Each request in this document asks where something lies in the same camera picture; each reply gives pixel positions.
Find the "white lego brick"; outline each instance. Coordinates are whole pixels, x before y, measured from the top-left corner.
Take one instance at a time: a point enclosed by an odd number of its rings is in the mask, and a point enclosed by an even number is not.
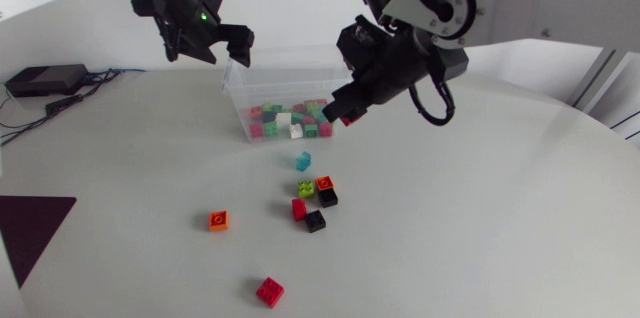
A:
[[[300,124],[292,124],[289,126],[289,133],[291,133],[291,139],[302,138],[304,132]]]
[[[288,127],[291,124],[291,113],[276,114],[276,123],[278,127]]]

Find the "round white table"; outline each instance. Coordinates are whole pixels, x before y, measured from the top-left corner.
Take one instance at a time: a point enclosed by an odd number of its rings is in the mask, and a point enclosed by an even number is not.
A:
[[[403,94],[333,139],[251,145],[219,74],[128,75],[3,149],[2,194],[78,198],[22,288],[31,316],[640,314],[640,155],[590,117],[467,74],[442,128]],[[309,203],[309,234],[291,199],[324,175],[340,203]]]

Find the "green lego brick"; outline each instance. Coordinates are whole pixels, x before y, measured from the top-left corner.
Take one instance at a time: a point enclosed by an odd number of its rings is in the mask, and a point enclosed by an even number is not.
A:
[[[320,110],[320,105],[316,102],[307,103],[307,112],[316,112]]]
[[[267,137],[275,137],[278,135],[278,123],[269,122],[264,124],[264,135]]]
[[[304,119],[304,114],[302,113],[291,113],[291,124],[302,123]]]
[[[315,138],[318,136],[318,125],[307,124],[304,126],[304,136],[307,138]]]
[[[312,198],[314,193],[313,182],[300,182],[298,183],[298,197],[299,198]]]

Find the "lego brick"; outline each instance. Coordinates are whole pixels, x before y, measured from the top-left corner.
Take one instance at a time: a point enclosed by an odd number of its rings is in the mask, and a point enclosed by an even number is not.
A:
[[[349,118],[344,118],[344,117],[340,118],[340,120],[342,121],[342,124],[344,124],[345,127],[348,127],[358,121],[358,119],[352,121],[352,120],[349,120]]]
[[[278,123],[269,122],[264,124],[264,135],[267,137],[275,137],[278,135]]]
[[[262,122],[263,123],[275,122],[276,114],[277,114],[276,112],[272,112],[272,111],[262,111]]]
[[[293,106],[293,111],[296,113],[306,113],[307,107],[304,104],[296,104]]]
[[[249,132],[252,138],[264,137],[264,126],[261,123],[250,124]]]
[[[318,136],[318,125],[307,124],[304,126],[304,136],[307,138],[315,138]]]
[[[333,136],[333,124],[320,123],[320,137],[332,137]]]
[[[298,139],[304,136],[304,131],[300,124],[292,124],[289,126],[289,134],[291,134],[291,139]]]
[[[288,127],[291,124],[291,113],[278,113],[276,114],[276,123],[278,127]]]
[[[311,154],[302,152],[296,159],[296,169],[300,172],[304,172],[311,165]]]
[[[313,193],[313,182],[298,183],[298,198],[312,198]]]
[[[300,198],[296,198],[291,200],[291,205],[293,207],[293,219],[298,222],[304,219],[304,216],[307,215],[307,204]]]
[[[249,108],[249,118],[253,120],[262,119],[262,107]]]
[[[320,213],[320,211],[315,211],[307,214],[304,217],[304,222],[307,224],[309,233],[319,231],[320,229],[327,226],[327,222],[324,220],[324,217],[322,216],[322,213]]]
[[[316,118],[316,122],[318,123],[329,123],[329,120],[324,116],[324,113],[322,113],[322,111],[319,111],[314,117]]]
[[[307,105],[309,103],[317,103],[320,106],[326,106],[327,105],[327,100],[326,99],[310,99],[310,100],[306,100],[304,101],[304,104]]]
[[[220,232],[229,229],[231,220],[229,212],[213,212],[209,214],[209,230],[212,232]]]
[[[304,114],[302,113],[292,113],[291,114],[291,124],[302,123],[304,119]]]
[[[318,192],[318,200],[322,208],[331,207],[338,204],[338,196],[333,188],[324,189]]]
[[[318,112],[320,110],[320,105],[317,102],[309,102],[305,106],[307,107],[307,112]]]
[[[260,298],[263,302],[267,303],[267,305],[271,308],[275,307],[278,304],[280,298],[284,294],[284,287],[278,284],[276,281],[267,278],[260,289],[256,292],[258,298]]]
[[[304,116],[304,118],[302,119],[302,124],[315,124],[316,123],[316,119],[313,118],[312,116]]]
[[[316,179],[316,186],[318,187],[318,191],[334,188],[331,177],[329,176]]]

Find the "gray metal frame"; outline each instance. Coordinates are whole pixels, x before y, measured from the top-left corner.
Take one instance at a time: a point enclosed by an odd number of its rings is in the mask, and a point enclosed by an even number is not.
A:
[[[587,113],[626,66],[627,52],[640,52],[640,0],[447,2],[454,8],[449,22],[419,0],[391,0],[383,14],[432,33],[432,42],[444,49],[527,38],[607,47],[567,102]]]

